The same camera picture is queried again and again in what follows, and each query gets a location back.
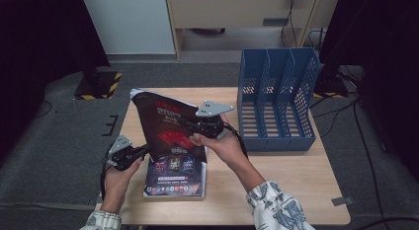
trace wall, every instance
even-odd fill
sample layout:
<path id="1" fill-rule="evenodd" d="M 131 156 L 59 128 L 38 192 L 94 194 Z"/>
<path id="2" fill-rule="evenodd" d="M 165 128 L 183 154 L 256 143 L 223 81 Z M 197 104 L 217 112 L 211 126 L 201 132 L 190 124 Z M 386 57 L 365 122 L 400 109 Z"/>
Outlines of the wall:
<path id="1" fill-rule="evenodd" d="M 166 0 L 84 0 L 107 54 L 175 54 Z"/>

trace patterned sleeve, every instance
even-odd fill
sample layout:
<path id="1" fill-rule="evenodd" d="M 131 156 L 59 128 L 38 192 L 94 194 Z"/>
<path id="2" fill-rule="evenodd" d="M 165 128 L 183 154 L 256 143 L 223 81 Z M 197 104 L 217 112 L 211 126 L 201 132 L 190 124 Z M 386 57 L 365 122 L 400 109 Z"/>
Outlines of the patterned sleeve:
<path id="1" fill-rule="evenodd" d="M 267 181 L 246 195 L 257 230 L 311 230 L 299 201 Z"/>
<path id="2" fill-rule="evenodd" d="M 117 214 L 98 210 L 90 214 L 86 226 L 80 230 L 120 230 L 121 224 Z"/>

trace black curtain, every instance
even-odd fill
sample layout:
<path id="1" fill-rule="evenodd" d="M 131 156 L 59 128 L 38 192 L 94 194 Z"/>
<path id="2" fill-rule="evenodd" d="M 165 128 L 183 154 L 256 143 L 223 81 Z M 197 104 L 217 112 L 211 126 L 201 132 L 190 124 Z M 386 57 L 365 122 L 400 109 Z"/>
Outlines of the black curtain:
<path id="1" fill-rule="evenodd" d="M 80 62 L 109 66 L 83 0 L 0 0 L 2 161 L 42 103 L 46 85 L 82 71 Z"/>
<path id="2" fill-rule="evenodd" d="M 419 0 L 339 0 L 320 61 L 323 78 L 339 65 L 361 65 L 359 87 L 387 152 L 419 181 Z"/>

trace blue file organizer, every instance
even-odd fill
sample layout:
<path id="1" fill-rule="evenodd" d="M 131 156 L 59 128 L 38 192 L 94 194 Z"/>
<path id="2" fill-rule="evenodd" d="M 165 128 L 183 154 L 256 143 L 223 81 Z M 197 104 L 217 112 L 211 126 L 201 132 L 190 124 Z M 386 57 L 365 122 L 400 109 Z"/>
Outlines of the blue file organizer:
<path id="1" fill-rule="evenodd" d="M 310 148 L 308 109 L 318 70 L 312 48 L 243 49 L 237 112 L 249 152 Z"/>

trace book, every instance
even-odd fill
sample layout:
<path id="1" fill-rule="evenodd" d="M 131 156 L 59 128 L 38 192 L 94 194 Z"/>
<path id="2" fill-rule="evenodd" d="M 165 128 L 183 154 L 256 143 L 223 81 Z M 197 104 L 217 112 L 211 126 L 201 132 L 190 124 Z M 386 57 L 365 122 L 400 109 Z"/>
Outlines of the book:
<path id="1" fill-rule="evenodd" d="M 145 141 L 152 147 L 152 160 L 168 155 L 188 154 L 207 162 L 205 147 L 195 145 L 190 140 L 193 132 L 179 122 L 181 119 L 198 123 L 198 106 L 140 89 L 133 89 L 130 94 L 138 110 Z"/>
<path id="2" fill-rule="evenodd" d="M 206 195 L 207 164 L 190 155 L 149 160 L 143 196 L 173 200 L 201 200 Z"/>
<path id="3" fill-rule="evenodd" d="M 143 196 L 176 200 L 205 197 L 207 149 L 191 140 L 193 131 L 179 120 L 198 123 L 198 106 L 152 91 L 134 89 L 145 140 L 151 146 Z"/>

